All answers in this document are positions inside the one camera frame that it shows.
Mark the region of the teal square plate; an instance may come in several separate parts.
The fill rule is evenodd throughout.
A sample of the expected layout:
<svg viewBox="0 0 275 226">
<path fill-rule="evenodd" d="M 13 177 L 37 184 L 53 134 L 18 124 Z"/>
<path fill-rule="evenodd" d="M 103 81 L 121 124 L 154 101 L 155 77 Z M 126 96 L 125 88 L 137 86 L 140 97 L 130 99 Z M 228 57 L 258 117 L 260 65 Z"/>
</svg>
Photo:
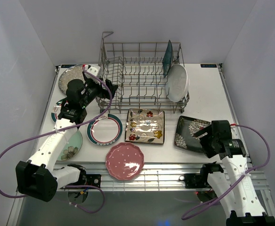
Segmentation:
<svg viewBox="0 0 275 226">
<path fill-rule="evenodd" d="M 173 60 L 173 46 L 172 46 L 172 42 L 169 40 L 163 60 L 162 60 L 164 78 L 166 78 L 168 75 L 168 72 L 172 65 L 172 60 Z"/>
</svg>

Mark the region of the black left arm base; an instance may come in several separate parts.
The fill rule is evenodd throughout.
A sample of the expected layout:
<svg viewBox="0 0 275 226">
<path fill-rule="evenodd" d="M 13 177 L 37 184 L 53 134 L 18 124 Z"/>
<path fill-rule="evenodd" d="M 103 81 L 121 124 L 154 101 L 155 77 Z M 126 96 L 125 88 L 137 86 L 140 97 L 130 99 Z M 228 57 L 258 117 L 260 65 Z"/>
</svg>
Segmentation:
<svg viewBox="0 0 275 226">
<path fill-rule="evenodd" d="M 68 164 L 69 167 L 77 168 L 80 171 L 79 179 L 77 182 L 70 183 L 69 186 L 96 186 L 100 188 L 101 175 L 100 174 L 88 174 L 86 168 L 78 164 Z"/>
</svg>

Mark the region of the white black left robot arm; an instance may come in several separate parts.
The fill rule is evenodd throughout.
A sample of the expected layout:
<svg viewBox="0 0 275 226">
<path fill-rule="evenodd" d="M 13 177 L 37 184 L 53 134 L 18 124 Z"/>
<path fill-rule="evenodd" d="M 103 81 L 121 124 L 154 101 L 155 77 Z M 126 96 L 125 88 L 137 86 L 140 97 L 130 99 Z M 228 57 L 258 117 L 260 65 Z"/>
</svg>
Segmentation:
<svg viewBox="0 0 275 226">
<path fill-rule="evenodd" d="M 70 138 L 78 131 L 87 115 L 86 107 L 96 98 L 113 98 L 118 85 L 105 80 L 106 87 L 92 79 L 74 79 L 68 82 L 66 98 L 53 132 L 39 150 L 27 161 L 16 166 L 16 178 L 20 193 L 49 202 L 57 189 L 67 185 L 82 188 L 87 182 L 82 166 L 69 164 L 55 170 L 54 165 Z"/>
</svg>

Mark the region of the black floral square plate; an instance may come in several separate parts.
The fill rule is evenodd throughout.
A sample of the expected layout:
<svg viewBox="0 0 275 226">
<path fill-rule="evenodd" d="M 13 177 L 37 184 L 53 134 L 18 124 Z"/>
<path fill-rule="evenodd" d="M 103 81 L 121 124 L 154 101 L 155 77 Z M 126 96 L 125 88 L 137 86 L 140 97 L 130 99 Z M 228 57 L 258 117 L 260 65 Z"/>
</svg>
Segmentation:
<svg viewBox="0 0 275 226">
<path fill-rule="evenodd" d="M 174 145 L 184 150 L 202 153 L 202 146 L 199 139 L 203 137 L 205 133 L 199 137 L 195 137 L 194 133 L 209 125 L 209 121 L 180 116 L 176 127 Z"/>
</svg>

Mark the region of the white oval plate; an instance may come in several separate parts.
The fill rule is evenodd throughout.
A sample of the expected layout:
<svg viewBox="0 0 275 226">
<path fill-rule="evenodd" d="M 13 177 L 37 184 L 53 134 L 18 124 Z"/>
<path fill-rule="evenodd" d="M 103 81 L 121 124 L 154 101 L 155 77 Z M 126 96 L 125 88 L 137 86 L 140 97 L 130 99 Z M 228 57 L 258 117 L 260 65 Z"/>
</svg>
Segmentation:
<svg viewBox="0 0 275 226">
<path fill-rule="evenodd" d="M 185 67 L 180 64 L 173 65 L 168 72 L 167 79 L 166 97 L 172 102 L 179 102 L 187 95 L 189 88 L 189 77 Z"/>
</svg>

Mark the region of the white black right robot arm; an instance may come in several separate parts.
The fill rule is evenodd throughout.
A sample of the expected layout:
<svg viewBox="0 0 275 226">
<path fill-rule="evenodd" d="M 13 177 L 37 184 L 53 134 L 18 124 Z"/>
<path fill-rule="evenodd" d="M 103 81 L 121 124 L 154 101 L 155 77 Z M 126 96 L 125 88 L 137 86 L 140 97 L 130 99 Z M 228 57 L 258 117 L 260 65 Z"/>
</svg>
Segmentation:
<svg viewBox="0 0 275 226">
<path fill-rule="evenodd" d="M 222 164 L 210 163 L 201 168 L 200 183 L 214 190 L 226 214 L 228 226 L 275 226 L 275 217 L 269 216 L 261 205 L 247 166 L 246 151 L 240 139 L 232 138 L 227 120 L 212 121 L 193 136 L 199 138 L 208 158 L 218 155 Z"/>
</svg>

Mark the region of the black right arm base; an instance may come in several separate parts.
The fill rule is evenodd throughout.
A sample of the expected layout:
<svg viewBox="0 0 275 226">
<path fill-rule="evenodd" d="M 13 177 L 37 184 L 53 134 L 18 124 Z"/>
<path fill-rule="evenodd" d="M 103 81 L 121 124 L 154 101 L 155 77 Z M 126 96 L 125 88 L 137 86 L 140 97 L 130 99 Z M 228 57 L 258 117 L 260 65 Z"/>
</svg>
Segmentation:
<svg viewBox="0 0 275 226">
<path fill-rule="evenodd" d="M 199 173 L 186 173 L 179 177 L 179 181 L 185 183 L 185 188 L 211 188 L 208 183 L 208 175 L 214 172 L 223 173 L 220 164 L 207 163 L 202 165 Z"/>
</svg>

